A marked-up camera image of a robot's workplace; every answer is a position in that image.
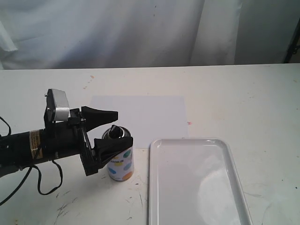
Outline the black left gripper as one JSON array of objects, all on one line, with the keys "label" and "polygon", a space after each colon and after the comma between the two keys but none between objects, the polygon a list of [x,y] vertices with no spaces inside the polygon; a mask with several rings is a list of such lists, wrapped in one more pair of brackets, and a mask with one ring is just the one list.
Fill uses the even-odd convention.
[{"label": "black left gripper", "polygon": [[103,111],[87,106],[70,109],[67,121],[54,121],[52,89],[46,93],[45,152],[53,159],[80,155],[87,176],[98,173],[116,155],[133,146],[133,137],[94,139],[91,147],[87,132],[118,120],[117,111]]}]

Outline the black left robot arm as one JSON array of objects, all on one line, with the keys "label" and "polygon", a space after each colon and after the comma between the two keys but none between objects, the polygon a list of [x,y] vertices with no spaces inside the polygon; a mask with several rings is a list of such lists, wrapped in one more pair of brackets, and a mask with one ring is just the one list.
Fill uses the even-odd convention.
[{"label": "black left robot arm", "polygon": [[87,106],[70,109],[66,93],[49,89],[44,113],[45,128],[0,138],[0,174],[5,176],[40,163],[79,155],[87,176],[133,146],[133,138],[95,139],[87,133],[118,120],[118,112]]}]

